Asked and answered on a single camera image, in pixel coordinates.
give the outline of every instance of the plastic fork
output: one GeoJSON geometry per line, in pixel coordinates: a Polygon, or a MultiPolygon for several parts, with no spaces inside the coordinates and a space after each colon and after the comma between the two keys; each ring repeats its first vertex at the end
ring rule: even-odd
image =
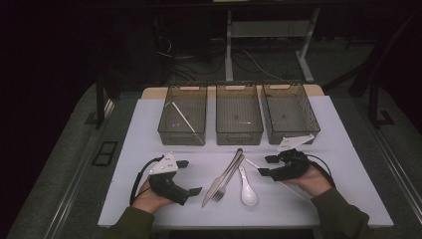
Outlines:
{"type": "Polygon", "coordinates": [[[226,186],[229,183],[230,179],[232,178],[233,174],[235,173],[236,169],[239,167],[240,163],[243,161],[243,158],[245,158],[245,155],[240,155],[239,159],[236,161],[236,163],[230,168],[230,174],[227,177],[226,181],[224,182],[223,186],[218,188],[218,190],[215,192],[212,199],[214,201],[219,201],[221,198],[223,198],[224,194],[226,194],[226,186]]]}

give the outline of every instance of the spoon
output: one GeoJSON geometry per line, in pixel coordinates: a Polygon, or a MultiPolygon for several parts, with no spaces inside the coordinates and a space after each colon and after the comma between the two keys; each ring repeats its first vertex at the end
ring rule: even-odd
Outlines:
{"type": "Polygon", "coordinates": [[[242,201],[248,206],[253,206],[257,204],[258,197],[257,194],[252,190],[252,187],[249,185],[248,178],[246,177],[245,168],[239,166],[240,174],[242,175],[242,201]]]}

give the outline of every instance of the white table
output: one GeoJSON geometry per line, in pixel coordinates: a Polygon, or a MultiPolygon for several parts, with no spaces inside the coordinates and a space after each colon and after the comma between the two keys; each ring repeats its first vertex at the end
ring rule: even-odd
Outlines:
{"type": "MultiPolygon", "coordinates": [[[[246,158],[261,167],[280,166],[267,164],[264,160],[266,155],[277,154],[277,146],[268,144],[265,131],[260,145],[217,145],[215,98],[212,94],[209,96],[204,146],[163,145],[157,128],[164,98],[145,94],[138,101],[110,183],[99,226],[109,227],[118,220],[128,206],[137,173],[149,160],[169,151],[174,153],[177,160],[190,162],[187,168],[177,171],[174,182],[184,189],[203,189],[198,196],[190,197],[184,206],[172,204],[160,209],[155,214],[154,229],[275,229],[313,228],[319,225],[317,211],[307,199],[281,183],[274,182],[270,177],[262,177],[246,161],[242,165],[245,166],[251,186],[258,194],[258,204],[247,206],[242,203],[242,182],[240,173],[236,172],[223,199],[219,202],[210,200],[204,208],[201,207],[212,181],[223,172],[238,147],[243,148],[246,158]]],[[[338,191],[349,203],[370,216],[370,227],[392,226],[393,222],[363,168],[330,98],[315,96],[310,97],[310,102],[321,130],[313,144],[302,145],[298,150],[318,156],[328,164],[338,191]]]]}

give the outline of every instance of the green sleeve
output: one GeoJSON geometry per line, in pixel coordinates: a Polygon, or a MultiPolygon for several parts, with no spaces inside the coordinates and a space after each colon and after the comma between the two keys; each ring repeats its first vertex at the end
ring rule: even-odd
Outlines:
{"type": "Polygon", "coordinates": [[[117,223],[106,230],[104,238],[147,239],[153,221],[152,214],[134,207],[127,207],[117,223]]]}
{"type": "Polygon", "coordinates": [[[369,216],[348,204],[335,188],[313,198],[312,202],[317,209],[324,239],[378,238],[367,224],[369,216]]]}

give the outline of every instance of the box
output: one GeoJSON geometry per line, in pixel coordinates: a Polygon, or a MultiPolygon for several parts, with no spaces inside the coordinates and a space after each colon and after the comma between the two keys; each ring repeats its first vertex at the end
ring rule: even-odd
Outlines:
{"type": "Polygon", "coordinates": [[[270,144],[280,144],[283,137],[317,137],[319,124],[302,84],[263,81],[261,102],[270,144]]]}
{"type": "Polygon", "coordinates": [[[264,131],[258,92],[253,82],[216,86],[218,145],[259,145],[264,131]]]}
{"type": "Polygon", "coordinates": [[[164,145],[205,145],[207,85],[168,87],[158,133],[164,145]]]}

